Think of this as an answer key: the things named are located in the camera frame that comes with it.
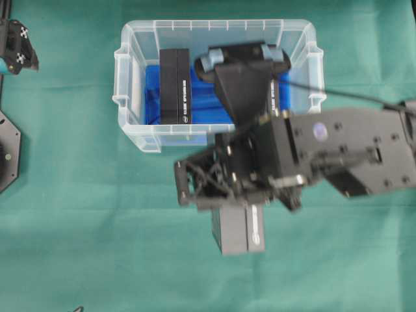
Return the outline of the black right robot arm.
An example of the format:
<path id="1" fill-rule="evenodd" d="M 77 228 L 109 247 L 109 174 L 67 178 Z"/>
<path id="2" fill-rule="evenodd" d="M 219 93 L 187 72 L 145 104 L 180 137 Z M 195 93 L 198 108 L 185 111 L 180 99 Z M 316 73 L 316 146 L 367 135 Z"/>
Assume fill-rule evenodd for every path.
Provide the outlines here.
<path id="1" fill-rule="evenodd" d="M 302 190 L 322 180 L 347 198 L 415 186 L 414 101 L 264 113 L 214 137 L 175 163 L 180 205 L 204 210 L 278 200 L 294 212 Z"/>

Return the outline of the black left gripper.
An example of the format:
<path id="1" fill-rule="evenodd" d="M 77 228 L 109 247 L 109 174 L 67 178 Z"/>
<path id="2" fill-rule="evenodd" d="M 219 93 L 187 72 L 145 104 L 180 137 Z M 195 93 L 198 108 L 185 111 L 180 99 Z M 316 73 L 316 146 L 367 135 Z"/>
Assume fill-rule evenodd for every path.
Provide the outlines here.
<path id="1" fill-rule="evenodd" d="M 38 71 L 39 61 L 29 39 L 29 29 L 16 19 L 6 20 L 6 44 L 3 59 L 8 73 L 18 75 L 22 69 Z"/>

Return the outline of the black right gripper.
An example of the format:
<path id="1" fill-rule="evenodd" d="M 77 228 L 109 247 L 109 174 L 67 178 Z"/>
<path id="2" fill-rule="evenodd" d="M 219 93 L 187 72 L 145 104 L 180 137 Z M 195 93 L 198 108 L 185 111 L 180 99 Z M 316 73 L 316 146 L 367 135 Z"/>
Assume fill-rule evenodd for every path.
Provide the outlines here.
<path id="1" fill-rule="evenodd" d="M 308 129 L 295 123 L 251 123 L 217 133 L 207 148 L 174 165 L 177 200 L 200 210 L 280 201 L 302 206 L 309 183 Z"/>

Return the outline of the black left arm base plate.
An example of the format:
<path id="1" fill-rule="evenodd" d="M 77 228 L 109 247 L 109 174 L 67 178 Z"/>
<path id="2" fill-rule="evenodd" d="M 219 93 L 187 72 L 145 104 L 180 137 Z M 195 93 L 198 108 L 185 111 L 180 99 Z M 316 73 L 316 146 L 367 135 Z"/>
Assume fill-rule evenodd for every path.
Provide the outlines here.
<path id="1" fill-rule="evenodd" d="M 1 112 L 1 192 L 19 176 L 21 132 Z"/>

